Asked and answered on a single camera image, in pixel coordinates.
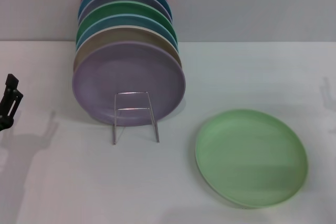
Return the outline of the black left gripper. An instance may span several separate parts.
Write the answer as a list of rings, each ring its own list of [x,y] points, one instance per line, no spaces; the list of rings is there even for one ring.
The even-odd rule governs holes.
[[[13,126],[14,115],[23,98],[23,94],[17,90],[19,80],[11,73],[7,75],[6,88],[1,100],[0,131]]]

